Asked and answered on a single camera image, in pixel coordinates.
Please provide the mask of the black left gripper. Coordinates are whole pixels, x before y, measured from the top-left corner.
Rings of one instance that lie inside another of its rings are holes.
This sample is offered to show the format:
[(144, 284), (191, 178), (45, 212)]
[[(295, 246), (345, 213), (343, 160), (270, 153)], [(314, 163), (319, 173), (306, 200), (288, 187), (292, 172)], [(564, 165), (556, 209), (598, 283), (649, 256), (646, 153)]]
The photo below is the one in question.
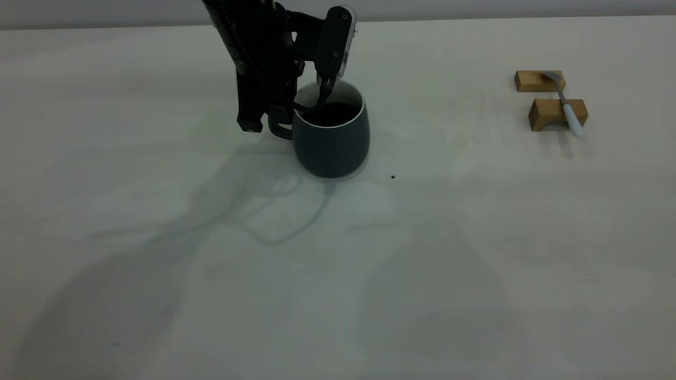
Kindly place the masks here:
[[(237, 122), (244, 132), (260, 133), (261, 118), (290, 125), (297, 77), (316, 58), (320, 19), (291, 11), (281, 3), (211, 3), (210, 19), (232, 59), (237, 78)], [(275, 89), (265, 94), (259, 79)]]

